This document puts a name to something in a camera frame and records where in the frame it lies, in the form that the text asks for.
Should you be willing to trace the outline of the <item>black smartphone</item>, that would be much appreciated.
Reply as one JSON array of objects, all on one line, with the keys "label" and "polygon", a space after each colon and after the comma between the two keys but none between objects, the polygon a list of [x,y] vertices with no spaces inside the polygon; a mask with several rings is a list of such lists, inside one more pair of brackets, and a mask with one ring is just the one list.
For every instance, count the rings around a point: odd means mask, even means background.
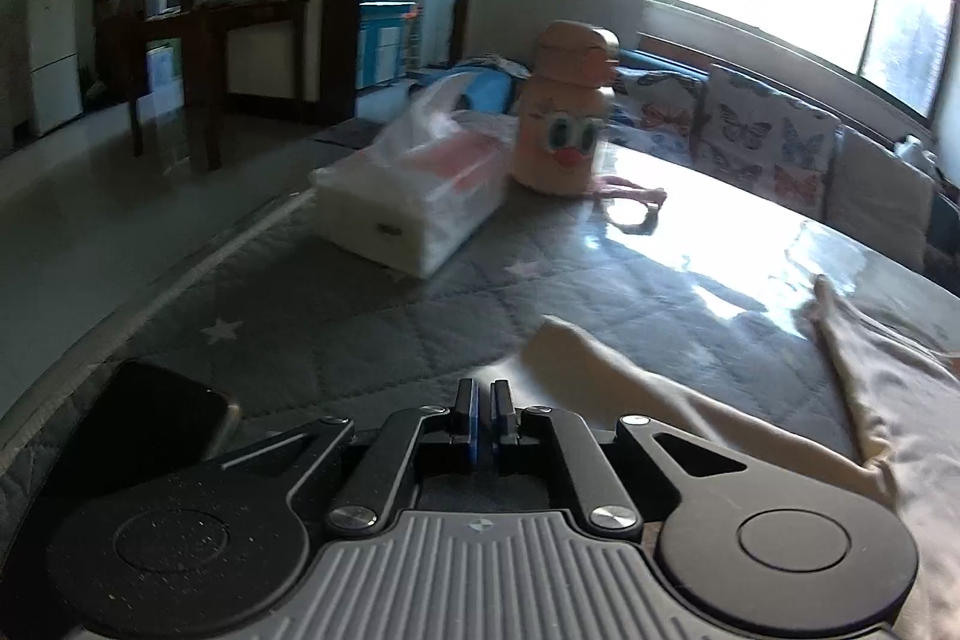
[{"label": "black smartphone", "polygon": [[215,455],[240,417],[239,404],[226,393],[127,359],[78,420],[57,466],[86,487],[137,484]]}]

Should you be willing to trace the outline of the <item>white plush toy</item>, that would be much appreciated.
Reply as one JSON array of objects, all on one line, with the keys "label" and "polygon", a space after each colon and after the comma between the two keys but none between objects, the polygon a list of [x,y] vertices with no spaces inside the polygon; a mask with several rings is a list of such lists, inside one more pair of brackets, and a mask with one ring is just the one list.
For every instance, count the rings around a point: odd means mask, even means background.
[{"label": "white plush toy", "polygon": [[908,166],[918,169],[919,172],[923,172],[931,179],[937,177],[937,172],[939,172],[937,156],[935,156],[934,151],[924,146],[923,140],[918,136],[905,136],[903,140],[895,143],[893,151],[895,151],[895,156],[903,163],[907,163]]}]

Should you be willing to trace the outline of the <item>butterfly print cushion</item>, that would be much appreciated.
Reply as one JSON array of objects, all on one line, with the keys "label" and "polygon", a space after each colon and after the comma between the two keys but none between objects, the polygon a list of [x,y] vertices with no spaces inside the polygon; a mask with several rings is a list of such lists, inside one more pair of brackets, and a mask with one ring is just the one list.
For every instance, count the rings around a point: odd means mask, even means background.
[{"label": "butterfly print cushion", "polygon": [[613,83],[608,139],[652,158],[692,167],[705,97],[703,78],[620,67]]},{"label": "butterfly print cushion", "polygon": [[711,65],[695,169],[820,220],[841,124],[833,113]]}]

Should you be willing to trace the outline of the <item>dark blue sofa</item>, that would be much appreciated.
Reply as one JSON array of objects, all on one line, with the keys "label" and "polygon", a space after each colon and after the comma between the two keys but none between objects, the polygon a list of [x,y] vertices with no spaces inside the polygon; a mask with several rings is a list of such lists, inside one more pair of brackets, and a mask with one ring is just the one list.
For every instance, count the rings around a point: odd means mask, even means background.
[{"label": "dark blue sofa", "polygon": [[726,65],[620,53],[610,140],[833,227],[958,291],[958,205],[913,136],[884,145]]}]

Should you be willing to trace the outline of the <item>white refrigerator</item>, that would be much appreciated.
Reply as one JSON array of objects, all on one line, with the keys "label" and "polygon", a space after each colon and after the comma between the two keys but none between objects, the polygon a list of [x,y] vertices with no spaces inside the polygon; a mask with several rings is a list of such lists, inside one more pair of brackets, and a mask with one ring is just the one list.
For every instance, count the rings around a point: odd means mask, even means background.
[{"label": "white refrigerator", "polygon": [[32,120],[39,136],[82,113],[75,0],[28,0]]}]

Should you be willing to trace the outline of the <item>grey quilted star tablecloth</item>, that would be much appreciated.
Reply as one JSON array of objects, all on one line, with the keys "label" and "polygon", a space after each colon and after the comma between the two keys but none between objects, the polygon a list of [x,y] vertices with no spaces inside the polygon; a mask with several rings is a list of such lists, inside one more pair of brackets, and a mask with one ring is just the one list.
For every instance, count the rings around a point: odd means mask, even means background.
[{"label": "grey quilted star tablecloth", "polygon": [[693,292],[723,319],[748,307],[784,326],[820,276],[841,292],[926,286],[955,298],[825,224],[696,170],[615,146],[604,163],[665,190],[654,226],[635,205],[517,187],[425,281],[323,241],[309,195],[245,218],[86,333],[5,416],[3,530],[18,526],[122,360],[231,396],[238,440],[252,442],[321,414],[374,427],[395,409],[443,401],[550,315],[607,326]]}]

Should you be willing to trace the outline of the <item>plain grey cushion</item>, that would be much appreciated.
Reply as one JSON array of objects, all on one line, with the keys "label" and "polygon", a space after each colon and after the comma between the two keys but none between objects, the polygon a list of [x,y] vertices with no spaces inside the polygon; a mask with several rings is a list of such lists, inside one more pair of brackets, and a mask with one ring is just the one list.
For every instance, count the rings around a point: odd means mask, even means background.
[{"label": "plain grey cushion", "polygon": [[844,128],[825,203],[828,226],[913,271],[924,268],[934,181]]}]

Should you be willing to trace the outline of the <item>left butterfly print cushion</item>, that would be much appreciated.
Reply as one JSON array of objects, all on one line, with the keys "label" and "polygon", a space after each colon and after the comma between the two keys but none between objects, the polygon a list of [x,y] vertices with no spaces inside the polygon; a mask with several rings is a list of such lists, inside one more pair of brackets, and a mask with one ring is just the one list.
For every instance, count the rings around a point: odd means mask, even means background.
[{"label": "left butterfly print cushion", "polygon": [[613,83],[608,139],[652,158],[692,167],[705,97],[703,78],[620,67]]}]

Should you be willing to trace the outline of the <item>white tissue pack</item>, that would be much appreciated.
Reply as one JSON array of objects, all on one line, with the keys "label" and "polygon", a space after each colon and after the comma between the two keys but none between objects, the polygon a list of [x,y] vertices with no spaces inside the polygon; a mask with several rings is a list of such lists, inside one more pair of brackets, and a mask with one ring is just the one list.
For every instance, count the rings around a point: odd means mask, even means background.
[{"label": "white tissue pack", "polygon": [[500,208],[514,124],[457,107],[473,81],[468,71],[434,81],[366,148],[314,170],[322,239],[426,280]]}]

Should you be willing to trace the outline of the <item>middle butterfly print cushion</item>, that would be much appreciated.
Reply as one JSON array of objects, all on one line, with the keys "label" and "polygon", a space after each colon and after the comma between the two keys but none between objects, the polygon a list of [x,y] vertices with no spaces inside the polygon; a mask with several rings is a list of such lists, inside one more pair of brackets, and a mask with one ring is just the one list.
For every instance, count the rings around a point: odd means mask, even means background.
[{"label": "middle butterfly print cushion", "polygon": [[711,65],[695,169],[820,220],[841,124],[833,113]]}]

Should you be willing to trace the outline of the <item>cream knit sweater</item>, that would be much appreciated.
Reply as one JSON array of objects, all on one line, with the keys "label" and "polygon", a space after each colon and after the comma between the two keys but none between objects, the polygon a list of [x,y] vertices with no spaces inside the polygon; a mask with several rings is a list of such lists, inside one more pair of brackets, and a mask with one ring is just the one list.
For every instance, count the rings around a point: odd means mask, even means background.
[{"label": "cream knit sweater", "polygon": [[918,542],[908,638],[958,633],[958,302],[930,287],[814,295],[778,326],[688,292],[586,328],[542,320],[511,370],[526,403],[592,424],[643,413],[875,498]]}]

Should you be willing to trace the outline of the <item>pink cartoon water bottle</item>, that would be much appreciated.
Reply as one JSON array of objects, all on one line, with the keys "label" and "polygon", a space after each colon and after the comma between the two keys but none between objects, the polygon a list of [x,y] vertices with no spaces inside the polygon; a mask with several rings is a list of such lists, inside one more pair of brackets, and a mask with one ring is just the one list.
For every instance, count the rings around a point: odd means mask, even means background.
[{"label": "pink cartoon water bottle", "polygon": [[553,21],[540,32],[517,104],[516,182],[544,195],[586,195],[610,115],[619,48],[612,31],[578,21]]}]

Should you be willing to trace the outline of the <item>dark wooden cabinet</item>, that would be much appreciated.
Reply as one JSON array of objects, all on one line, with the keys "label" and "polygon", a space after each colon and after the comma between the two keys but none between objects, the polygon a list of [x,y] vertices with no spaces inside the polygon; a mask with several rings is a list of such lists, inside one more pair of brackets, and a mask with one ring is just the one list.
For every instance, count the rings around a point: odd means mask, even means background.
[{"label": "dark wooden cabinet", "polygon": [[93,0],[94,74],[130,110],[133,152],[145,151],[139,101],[148,94],[148,52],[176,42],[187,140],[203,167],[223,166],[221,129],[229,104],[229,34],[285,25],[291,34],[293,103],[306,99],[308,0]]}]

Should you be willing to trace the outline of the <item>blue plastic drawer unit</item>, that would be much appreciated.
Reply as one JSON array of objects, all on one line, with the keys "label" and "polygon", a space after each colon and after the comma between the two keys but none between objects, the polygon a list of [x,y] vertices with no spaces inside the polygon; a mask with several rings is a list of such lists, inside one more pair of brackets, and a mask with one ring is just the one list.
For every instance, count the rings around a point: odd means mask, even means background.
[{"label": "blue plastic drawer unit", "polygon": [[412,0],[359,3],[356,89],[398,80],[405,70],[405,34],[418,7]]}]

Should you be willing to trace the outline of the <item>blue stool with cloth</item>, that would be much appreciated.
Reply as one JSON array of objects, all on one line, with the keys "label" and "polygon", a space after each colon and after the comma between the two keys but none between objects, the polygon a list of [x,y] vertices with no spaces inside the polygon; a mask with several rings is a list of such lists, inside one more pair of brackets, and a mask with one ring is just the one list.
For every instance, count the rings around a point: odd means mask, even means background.
[{"label": "blue stool with cloth", "polygon": [[457,73],[468,73],[470,85],[460,94],[457,107],[483,113],[508,113],[516,101],[517,91],[530,76],[527,67],[501,55],[467,58],[449,68],[420,68],[407,73],[412,81],[409,96],[427,89],[436,81]]}]

